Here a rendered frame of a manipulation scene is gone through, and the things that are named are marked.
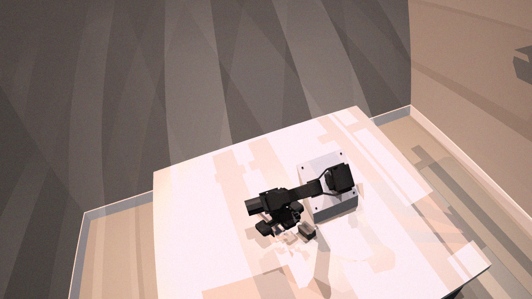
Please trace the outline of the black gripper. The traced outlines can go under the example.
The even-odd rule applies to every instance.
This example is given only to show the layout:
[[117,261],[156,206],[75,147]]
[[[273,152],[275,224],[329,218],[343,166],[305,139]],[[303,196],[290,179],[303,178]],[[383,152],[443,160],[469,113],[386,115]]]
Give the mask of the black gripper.
[[[291,202],[290,206],[288,207],[290,208],[291,212],[294,212],[294,213],[299,212],[301,214],[304,211],[304,206],[298,201]],[[277,220],[277,216],[283,214],[286,211],[286,209],[287,207],[285,207],[282,212],[271,215],[272,220],[270,220],[268,223],[266,223],[264,219],[261,220],[259,223],[255,224],[255,228],[262,234],[262,236],[271,235],[275,237],[274,231],[271,227],[273,227],[274,225],[277,225],[277,223],[280,223]]]

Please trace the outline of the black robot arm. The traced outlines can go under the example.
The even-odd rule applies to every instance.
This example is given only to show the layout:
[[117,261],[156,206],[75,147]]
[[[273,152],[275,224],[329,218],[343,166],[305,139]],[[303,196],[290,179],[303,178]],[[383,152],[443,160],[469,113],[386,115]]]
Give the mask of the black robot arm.
[[[327,170],[328,172],[326,172]],[[319,180],[323,175],[325,177],[326,185],[329,187],[329,191],[334,190],[338,193],[330,194],[323,192]],[[348,164],[343,162],[325,169],[318,178],[308,181],[305,185],[289,190],[285,188],[271,189],[259,193],[258,197],[245,200],[244,203],[249,216],[261,212],[265,212],[265,215],[273,215],[282,212],[285,207],[290,206],[291,202],[298,201],[299,199],[308,197],[314,198],[323,194],[338,196],[352,190],[352,187],[354,187],[354,180],[351,174],[351,169]],[[283,214],[277,216],[277,220],[281,222],[281,225],[285,230],[296,226],[296,223],[300,222],[300,219],[300,213],[291,212],[289,207],[287,207]]]

